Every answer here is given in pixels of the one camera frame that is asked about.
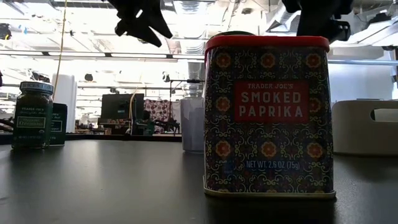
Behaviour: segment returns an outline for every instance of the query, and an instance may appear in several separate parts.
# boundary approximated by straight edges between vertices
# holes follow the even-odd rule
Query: green spice jar
[[[13,149],[43,149],[50,144],[52,94],[47,83],[22,82],[15,109]]]

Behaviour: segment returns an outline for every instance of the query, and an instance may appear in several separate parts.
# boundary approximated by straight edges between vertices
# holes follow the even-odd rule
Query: table surface
[[[398,223],[398,159],[335,156],[329,201],[206,197],[202,175],[177,142],[0,146],[0,223]]]

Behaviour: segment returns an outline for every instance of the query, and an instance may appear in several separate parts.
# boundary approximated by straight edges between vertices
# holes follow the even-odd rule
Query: red lid
[[[221,35],[211,38],[206,43],[206,52],[220,46],[290,46],[290,47],[321,47],[329,52],[329,40],[324,37],[276,37],[254,35]]]

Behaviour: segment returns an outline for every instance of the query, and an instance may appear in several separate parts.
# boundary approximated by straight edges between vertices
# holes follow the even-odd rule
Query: red label
[[[307,81],[234,83],[235,122],[308,123]]]

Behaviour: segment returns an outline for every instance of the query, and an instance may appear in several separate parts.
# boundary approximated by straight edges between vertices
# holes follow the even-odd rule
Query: black monitor
[[[105,94],[102,96],[101,119],[129,119],[132,94]],[[144,94],[134,95],[132,117],[142,119],[144,112]]]

